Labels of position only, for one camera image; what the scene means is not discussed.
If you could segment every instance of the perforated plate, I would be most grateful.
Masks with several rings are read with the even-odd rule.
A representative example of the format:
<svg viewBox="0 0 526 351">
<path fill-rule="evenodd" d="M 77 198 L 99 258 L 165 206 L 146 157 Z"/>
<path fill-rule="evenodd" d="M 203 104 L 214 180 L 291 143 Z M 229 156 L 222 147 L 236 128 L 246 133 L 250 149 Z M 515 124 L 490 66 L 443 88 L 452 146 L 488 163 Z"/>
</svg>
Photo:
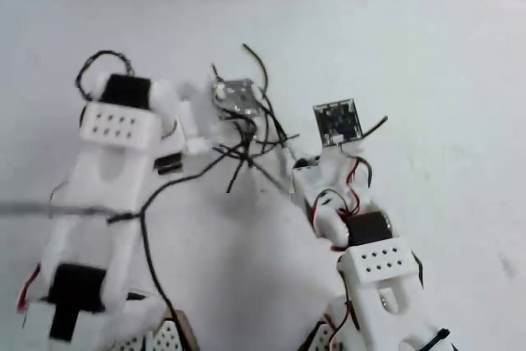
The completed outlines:
<svg viewBox="0 0 526 351">
<path fill-rule="evenodd" d="M 318 331 L 312 339 L 312 343 L 308 348 L 308 351 L 326 351 L 329 349 L 329 339 L 333 334 L 332 328 L 328 324 L 321 324 Z M 333 343 L 333 351 L 345 350 L 344 345 L 336 338 Z"/>
<path fill-rule="evenodd" d="M 390 238 L 349 248 L 360 284 L 418 273 L 418 264 L 403 238 Z"/>
<path fill-rule="evenodd" d="M 160 119 L 150 111 L 91 102 L 82 120 L 81 137 L 104 145 L 148 150 L 160 141 Z"/>
<path fill-rule="evenodd" d="M 152 332 L 148 332 L 146 336 L 115 344 L 109 351 L 180 351 L 181 349 L 177 327 L 173 321 L 166 320 L 155 336 Z"/>
<path fill-rule="evenodd" d="M 157 335 L 152 339 L 151 346 L 147 348 L 147 351 L 179 351 L 180 349 L 181 340 L 175 323 L 165 321 Z"/>
<path fill-rule="evenodd" d="M 130 341 L 115 344 L 109 351 L 142 351 L 143 337 L 134 337 Z"/>
</svg>

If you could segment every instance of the white surface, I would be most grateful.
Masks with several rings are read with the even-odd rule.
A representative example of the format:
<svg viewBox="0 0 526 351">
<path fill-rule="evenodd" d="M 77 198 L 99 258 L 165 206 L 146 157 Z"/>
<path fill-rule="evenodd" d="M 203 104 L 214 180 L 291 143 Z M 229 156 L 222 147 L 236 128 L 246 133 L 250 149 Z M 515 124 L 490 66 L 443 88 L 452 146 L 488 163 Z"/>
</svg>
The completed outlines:
<svg viewBox="0 0 526 351">
<path fill-rule="evenodd" d="M 364 127 L 389 114 L 364 155 L 377 200 L 424 262 L 434 313 L 461 351 L 523 347 L 526 0 L 0 0 L 0 10 L 2 198 L 46 199 L 70 170 L 83 105 L 73 81 L 96 50 L 204 89 L 211 62 L 261 81 L 247 42 L 306 149 L 321 148 L 313 104 L 354 97 Z M 344 291 L 337 255 L 246 173 L 225 196 L 234 167 L 156 201 L 159 277 L 204 350 L 295 349 Z M 21 317 L 10 312 L 50 226 L 0 222 L 0 341 L 16 349 Z"/>
</svg>

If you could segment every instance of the black circuit board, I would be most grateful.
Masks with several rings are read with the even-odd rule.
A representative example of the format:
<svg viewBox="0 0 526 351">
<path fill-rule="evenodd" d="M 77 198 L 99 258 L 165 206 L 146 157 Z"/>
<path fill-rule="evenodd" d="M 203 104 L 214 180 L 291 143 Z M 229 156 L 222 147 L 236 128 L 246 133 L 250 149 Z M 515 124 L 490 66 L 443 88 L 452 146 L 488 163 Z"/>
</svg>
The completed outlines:
<svg viewBox="0 0 526 351">
<path fill-rule="evenodd" d="M 314 106 L 324 147 L 362 139 L 362 127 L 353 99 Z"/>
</svg>

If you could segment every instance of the electronics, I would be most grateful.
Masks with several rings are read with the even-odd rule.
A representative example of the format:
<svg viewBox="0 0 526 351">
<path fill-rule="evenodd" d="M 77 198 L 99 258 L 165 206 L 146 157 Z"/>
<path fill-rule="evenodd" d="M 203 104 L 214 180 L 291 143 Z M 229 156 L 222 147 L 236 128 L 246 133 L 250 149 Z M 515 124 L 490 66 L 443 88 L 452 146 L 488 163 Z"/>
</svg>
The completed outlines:
<svg viewBox="0 0 526 351">
<path fill-rule="evenodd" d="M 219 108 L 221 119 L 230 118 L 231 114 L 228 112 L 251 118 L 260 115 L 261 108 L 254 96 L 253 85 L 252 80 L 248 78 L 231 81 L 220 80 L 212 85 L 212 100 Z"/>
<path fill-rule="evenodd" d="M 353 99 L 314 106 L 323 147 L 362 139 L 362 127 Z"/>
</svg>

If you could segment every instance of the white plastic bracket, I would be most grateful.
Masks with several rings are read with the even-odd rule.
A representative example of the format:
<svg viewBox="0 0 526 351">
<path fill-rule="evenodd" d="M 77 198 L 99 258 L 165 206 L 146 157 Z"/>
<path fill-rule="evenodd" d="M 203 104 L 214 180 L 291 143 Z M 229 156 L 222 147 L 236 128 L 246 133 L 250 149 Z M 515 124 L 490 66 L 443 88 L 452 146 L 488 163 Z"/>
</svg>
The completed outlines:
<svg viewBox="0 0 526 351">
<path fill-rule="evenodd" d="M 321 318 L 326 322 L 321 324 L 316 331 L 316 334 L 309 346 L 309 351 L 326 351 L 329 348 L 330 337 L 334 334 L 345 319 L 344 325 L 333 339 L 333 351 L 351 350 L 351 351 L 367 351 L 363 336 L 360 334 L 356 326 L 354 326 L 351 313 L 346 312 L 347 306 L 345 296 L 335 298 L 327 307 L 325 314 Z"/>
<path fill-rule="evenodd" d="M 367 351 L 421 349 L 439 328 L 427 313 L 418 264 L 403 238 L 350 247 L 338 270 L 344 274 Z M 433 351 L 450 351 L 447 341 Z"/>
<path fill-rule="evenodd" d="M 348 206 L 355 205 L 355 200 L 350 196 L 348 188 L 342 183 L 336 183 L 331 169 L 321 164 L 305 166 L 292 171 L 293 200 L 307 217 L 315 203 L 316 197 L 327 188 L 337 191 Z M 337 213 L 337 207 L 342 205 L 341 200 L 332 196 L 332 201 L 324 206 L 319 206 L 316 211 L 316 224 L 314 230 L 318 237 L 328 238 L 335 247 L 347 247 L 348 229 Z"/>
<path fill-rule="evenodd" d="M 166 320 L 154 332 L 133 337 L 128 341 L 115 344 L 109 351 L 181 351 L 181 339 L 175 323 Z"/>
<path fill-rule="evenodd" d="M 159 115 L 90 102 L 85 108 L 80 134 L 83 145 L 76 167 L 63 189 L 62 203 L 137 212 L 143 199 L 145 179 L 152 172 L 161 141 Z M 57 217 L 40 262 L 46 289 L 53 283 L 58 265 L 64 262 L 106 269 L 100 290 L 105 312 L 80 312 L 71 343 L 57 342 L 48 338 L 49 325 L 39 326 L 36 321 L 39 317 L 45 318 L 44 322 L 50 324 L 54 305 L 30 303 L 25 334 L 30 339 L 38 338 L 43 346 L 52 344 L 53 349 L 93 351 L 110 341 L 128 338 L 132 332 L 142 334 L 146 328 L 157 326 L 164 309 L 160 298 L 152 296 L 141 301 L 127 301 L 140 234 L 138 221 L 117 223 L 108 228 L 102 218 Z M 97 248 L 84 249 L 81 253 L 80 246 L 87 238 L 91 243 L 97 240 Z M 110 252 L 108 255 L 98 253 L 105 248 Z"/>
</svg>

